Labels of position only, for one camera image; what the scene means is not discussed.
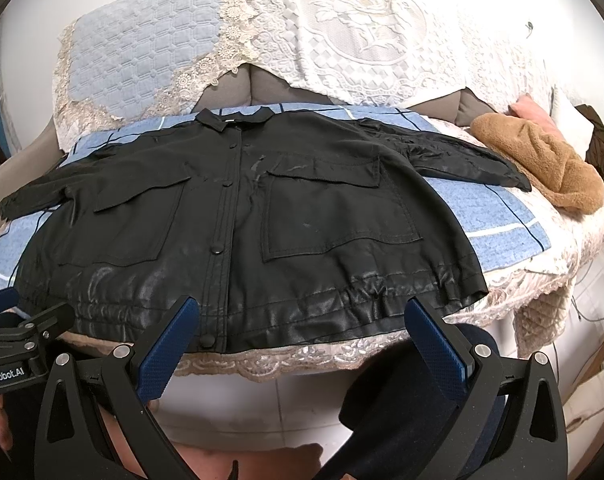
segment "black leather jacket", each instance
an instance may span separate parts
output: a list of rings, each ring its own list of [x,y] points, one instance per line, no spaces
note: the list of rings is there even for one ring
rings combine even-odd
[[[190,350],[239,352],[400,330],[416,295],[443,315],[480,300],[476,254],[420,175],[530,190],[510,162],[441,134],[204,110],[51,171],[0,213],[61,204],[19,264],[27,313],[66,300],[76,332],[129,342],[188,294]]]

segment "white wall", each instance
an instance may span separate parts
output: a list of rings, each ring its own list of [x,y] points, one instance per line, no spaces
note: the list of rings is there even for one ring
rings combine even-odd
[[[75,18],[113,0],[12,0],[2,15],[0,70],[6,106],[22,146],[48,123],[58,35]],[[588,0],[463,0],[489,22],[545,53],[604,120],[604,22]]]

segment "jacket pocket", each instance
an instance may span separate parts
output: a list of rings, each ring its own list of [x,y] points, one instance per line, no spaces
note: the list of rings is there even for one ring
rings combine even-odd
[[[184,183],[182,166],[133,182],[112,182],[97,195],[58,251],[61,264],[129,266],[154,260],[173,223]]]
[[[419,239],[379,157],[335,164],[283,155],[267,172],[262,219],[264,261],[321,254],[357,238],[387,244]]]

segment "metal screw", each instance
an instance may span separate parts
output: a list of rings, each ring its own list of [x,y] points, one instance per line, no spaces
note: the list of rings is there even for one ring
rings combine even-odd
[[[541,365],[545,365],[548,362],[548,357],[542,352],[536,352],[536,361]]]
[[[491,355],[491,349],[486,345],[476,345],[476,354],[480,357],[488,357]]]
[[[131,349],[128,347],[128,345],[120,345],[117,348],[115,348],[115,350],[113,351],[113,355],[115,357],[117,357],[118,359],[121,359],[123,357],[126,357],[128,354],[130,354]]]
[[[55,358],[55,364],[64,366],[67,362],[69,362],[69,360],[70,360],[69,354],[59,354]]]

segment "snap button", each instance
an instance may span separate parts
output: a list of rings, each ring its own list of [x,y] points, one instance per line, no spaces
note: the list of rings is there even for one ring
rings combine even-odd
[[[215,336],[213,334],[204,334],[199,338],[199,345],[202,348],[213,348],[215,344]]]

